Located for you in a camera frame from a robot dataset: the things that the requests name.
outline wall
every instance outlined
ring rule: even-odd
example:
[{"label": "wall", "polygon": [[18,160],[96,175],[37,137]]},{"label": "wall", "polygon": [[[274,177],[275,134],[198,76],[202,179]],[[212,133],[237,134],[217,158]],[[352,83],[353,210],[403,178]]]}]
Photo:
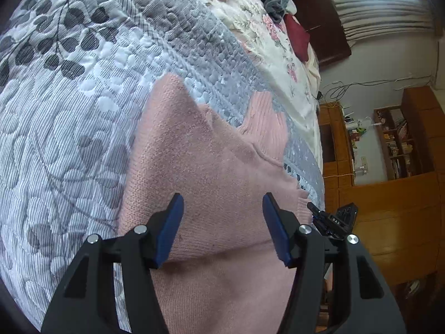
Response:
[{"label": "wall", "polygon": [[[394,34],[368,39],[352,47],[352,55],[321,71],[321,92],[336,85],[373,80],[395,80],[405,77],[425,77],[435,74],[437,65],[437,40],[426,34]],[[404,80],[372,87],[351,86],[340,102],[351,106],[346,112],[354,112],[355,118],[372,117],[374,109],[398,105],[403,90],[395,90],[410,84],[426,85],[429,77]],[[357,143],[356,166],[363,155],[368,161],[369,172],[356,177],[356,184],[368,184],[386,180],[383,156],[375,129],[370,127]]]}]

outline metal screw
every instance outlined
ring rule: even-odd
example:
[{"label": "metal screw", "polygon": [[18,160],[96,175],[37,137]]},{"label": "metal screw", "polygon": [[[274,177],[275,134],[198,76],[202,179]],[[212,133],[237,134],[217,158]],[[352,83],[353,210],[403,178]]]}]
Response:
[{"label": "metal screw", "polygon": [[134,228],[134,232],[137,233],[138,235],[146,233],[147,232],[147,226],[146,225],[137,225]]},{"label": "metal screw", "polygon": [[346,238],[350,244],[355,245],[357,242],[359,242],[359,238],[353,234],[348,235]]},{"label": "metal screw", "polygon": [[310,227],[309,225],[301,225],[300,227],[298,227],[298,231],[305,235],[308,235],[312,232],[312,227]]},{"label": "metal screw", "polygon": [[86,238],[86,240],[90,243],[90,244],[95,244],[97,241],[99,241],[99,235],[96,233],[93,233],[92,235],[88,236]]}]

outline folded sweater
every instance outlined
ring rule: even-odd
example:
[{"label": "folded sweater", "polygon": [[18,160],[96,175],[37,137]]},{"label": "folded sweater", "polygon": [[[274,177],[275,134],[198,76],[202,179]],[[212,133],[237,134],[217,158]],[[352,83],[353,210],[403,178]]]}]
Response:
[{"label": "folded sweater", "polygon": [[271,94],[253,94],[231,127],[197,106],[183,82],[156,82],[137,127],[119,218],[122,235],[164,210],[175,192],[184,217],[170,258],[152,277],[171,334],[274,333],[294,270],[279,261],[263,218],[272,192],[309,223],[308,193],[283,169],[288,139]]}]

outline gray curtain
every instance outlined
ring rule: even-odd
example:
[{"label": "gray curtain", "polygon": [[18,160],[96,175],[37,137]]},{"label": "gray curtain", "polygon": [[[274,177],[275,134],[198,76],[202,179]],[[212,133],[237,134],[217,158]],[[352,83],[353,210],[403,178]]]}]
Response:
[{"label": "gray curtain", "polygon": [[371,36],[400,32],[434,32],[423,0],[334,0],[349,45]]}]

